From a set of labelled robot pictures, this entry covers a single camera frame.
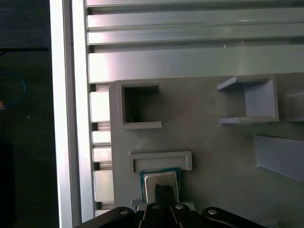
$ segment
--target screw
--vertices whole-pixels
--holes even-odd
[[[184,208],[184,205],[182,205],[182,204],[176,204],[176,206],[175,206],[177,209],[183,209]]]
[[[211,214],[211,215],[216,215],[217,211],[214,210],[214,209],[210,209],[210,210],[208,210],[208,213]]]
[[[152,208],[153,208],[153,209],[159,209],[159,208],[161,208],[161,207],[160,207],[159,204],[155,204],[155,205],[152,206]]]
[[[121,212],[120,212],[120,214],[121,215],[126,215],[126,214],[128,214],[129,212],[127,211],[127,210],[122,210]]]

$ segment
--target dark background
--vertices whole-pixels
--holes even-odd
[[[0,142],[14,146],[15,227],[56,228],[59,224],[49,1],[0,0],[2,47],[49,49],[0,56],[0,72],[20,74],[28,88],[21,103],[0,111]],[[0,76],[0,101],[7,104],[21,93],[22,85],[17,79]]]

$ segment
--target metal frame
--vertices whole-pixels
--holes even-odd
[[[92,126],[90,118],[90,85],[87,71],[86,5],[84,0],[72,0],[74,33],[74,72],[77,115],[79,183],[82,222],[95,217]]]
[[[113,182],[109,178],[108,87],[112,81],[201,76],[201,72],[230,76],[303,71],[300,59],[304,45],[296,44],[294,39],[304,37],[304,30],[299,30],[304,23],[304,8],[280,8],[286,0],[218,2],[219,7],[205,0],[50,1],[60,227],[74,227],[114,206]],[[250,9],[256,2],[269,7]],[[202,15],[196,10],[183,12],[185,7],[196,9],[201,3],[214,10]],[[244,9],[238,11],[238,5]],[[158,12],[160,6],[168,11]],[[197,31],[190,36],[182,29],[188,24],[210,29],[213,36],[205,37],[205,33]],[[247,33],[242,30],[233,36],[225,33],[228,27],[248,31],[245,26],[258,28],[249,40],[245,40]],[[170,27],[170,39],[161,27]],[[128,39],[121,39],[122,34],[127,34]],[[186,46],[178,47],[180,41],[185,41]],[[222,64],[224,67],[210,67]],[[95,92],[90,84],[95,84]],[[93,124],[98,131],[93,131]],[[94,170],[94,162],[100,163],[98,171]],[[96,202],[102,203],[102,210],[96,210]]]
[[[59,226],[81,222],[69,0],[50,1]]]

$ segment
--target square compartment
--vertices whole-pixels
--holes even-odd
[[[161,128],[159,84],[121,85],[120,129]]]

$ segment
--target blue cable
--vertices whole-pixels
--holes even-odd
[[[1,109],[6,109],[6,108],[9,108],[9,107],[12,107],[14,106],[15,104],[17,104],[18,102],[20,102],[23,98],[25,98],[25,96],[27,95],[27,86],[25,84],[25,81],[24,79],[17,73],[15,72],[12,72],[12,71],[6,71],[6,72],[1,72],[0,73],[0,76],[3,76],[3,75],[13,75],[15,76],[17,79],[19,79],[19,81],[21,81],[21,83],[23,84],[23,93],[20,97],[18,97],[15,101],[5,105],[3,108],[0,108]]]

